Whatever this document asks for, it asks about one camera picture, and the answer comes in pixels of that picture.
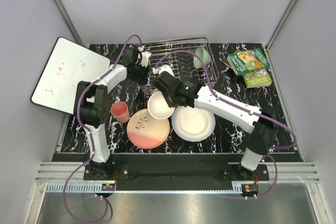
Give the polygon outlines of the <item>white scalloped plate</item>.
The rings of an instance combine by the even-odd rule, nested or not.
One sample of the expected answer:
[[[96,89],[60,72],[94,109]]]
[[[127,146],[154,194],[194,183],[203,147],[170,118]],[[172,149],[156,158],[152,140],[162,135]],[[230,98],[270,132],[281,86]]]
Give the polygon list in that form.
[[[205,140],[213,133],[216,124],[213,113],[189,106],[178,106],[171,120],[174,132],[189,142]]]

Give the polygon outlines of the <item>pink plastic cup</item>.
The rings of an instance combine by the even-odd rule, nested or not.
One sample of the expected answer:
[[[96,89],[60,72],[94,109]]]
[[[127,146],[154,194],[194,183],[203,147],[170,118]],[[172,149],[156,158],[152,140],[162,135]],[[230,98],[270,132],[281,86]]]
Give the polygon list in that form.
[[[130,119],[129,108],[125,102],[114,103],[110,111],[112,116],[120,123],[127,123]]]

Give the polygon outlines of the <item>white and orange bowl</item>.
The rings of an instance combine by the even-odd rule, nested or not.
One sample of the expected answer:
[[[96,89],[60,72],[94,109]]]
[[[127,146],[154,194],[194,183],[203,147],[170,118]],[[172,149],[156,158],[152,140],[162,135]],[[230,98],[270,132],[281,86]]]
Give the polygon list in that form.
[[[158,120],[168,119],[175,110],[175,108],[168,106],[160,91],[155,92],[150,96],[147,108],[150,115]]]

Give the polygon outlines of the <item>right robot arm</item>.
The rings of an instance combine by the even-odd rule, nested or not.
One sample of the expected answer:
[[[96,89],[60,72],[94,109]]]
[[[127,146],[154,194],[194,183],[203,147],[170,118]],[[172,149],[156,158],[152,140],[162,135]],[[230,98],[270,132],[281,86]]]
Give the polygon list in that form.
[[[229,98],[196,78],[182,82],[166,70],[154,69],[153,85],[163,93],[169,106],[197,108],[216,114],[241,127],[249,134],[238,167],[239,176],[250,180],[257,174],[257,166],[268,154],[278,127],[274,117],[261,108]]]

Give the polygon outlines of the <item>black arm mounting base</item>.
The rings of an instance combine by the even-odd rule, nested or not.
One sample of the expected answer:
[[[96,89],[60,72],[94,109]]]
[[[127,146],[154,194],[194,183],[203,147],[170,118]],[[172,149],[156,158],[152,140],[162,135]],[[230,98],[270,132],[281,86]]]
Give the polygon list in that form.
[[[104,168],[87,165],[84,180],[117,180],[118,191],[224,191],[232,182],[267,182],[268,169],[240,166],[241,154],[112,154]]]

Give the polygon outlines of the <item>pink plate with twig motif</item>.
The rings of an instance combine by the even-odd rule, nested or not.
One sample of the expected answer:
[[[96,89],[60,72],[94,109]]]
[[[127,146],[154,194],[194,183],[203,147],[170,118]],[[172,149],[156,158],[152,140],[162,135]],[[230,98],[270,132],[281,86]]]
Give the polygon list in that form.
[[[148,109],[140,110],[132,115],[127,125],[129,140],[135,146],[147,150],[163,144],[169,133],[169,120],[155,119]]]

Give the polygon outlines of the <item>chrome wire dish rack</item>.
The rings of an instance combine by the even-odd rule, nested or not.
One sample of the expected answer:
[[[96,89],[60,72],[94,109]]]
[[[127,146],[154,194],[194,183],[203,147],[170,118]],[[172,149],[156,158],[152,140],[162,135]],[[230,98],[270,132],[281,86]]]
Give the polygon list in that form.
[[[202,68],[196,69],[194,67],[193,56],[186,53],[174,53],[176,50],[195,52],[201,47],[205,49],[210,56],[210,62],[206,65],[206,69],[208,71],[210,84],[213,87],[219,78],[219,72],[206,37],[162,40],[144,44],[144,50],[149,51],[152,54],[149,61],[149,66],[151,68],[154,68],[163,56],[168,55],[159,66],[168,65],[172,69],[175,77],[179,78],[181,81],[185,81],[189,77],[195,77],[197,80],[205,83],[205,72]]]

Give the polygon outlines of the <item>pale green bowl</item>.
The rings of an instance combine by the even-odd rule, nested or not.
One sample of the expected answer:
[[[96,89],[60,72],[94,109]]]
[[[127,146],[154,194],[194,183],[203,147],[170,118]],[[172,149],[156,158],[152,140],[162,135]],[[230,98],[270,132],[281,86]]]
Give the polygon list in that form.
[[[198,56],[198,58],[194,57],[193,59],[193,65],[195,69],[201,69],[203,67],[202,64],[206,66],[210,63],[210,55],[204,47],[198,47],[195,51],[195,54]]]

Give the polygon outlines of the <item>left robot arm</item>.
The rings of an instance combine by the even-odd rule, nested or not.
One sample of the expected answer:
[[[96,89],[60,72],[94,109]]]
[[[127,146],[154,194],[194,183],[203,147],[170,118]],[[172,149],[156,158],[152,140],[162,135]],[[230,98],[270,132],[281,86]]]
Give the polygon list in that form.
[[[103,180],[113,175],[105,132],[110,110],[108,94],[126,79],[146,84],[151,57],[152,54],[145,51],[144,47],[122,49],[106,72],[92,82],[80,81],[77,85],[74,115],[86,133],[90,151],[89,159],[83,165]]]

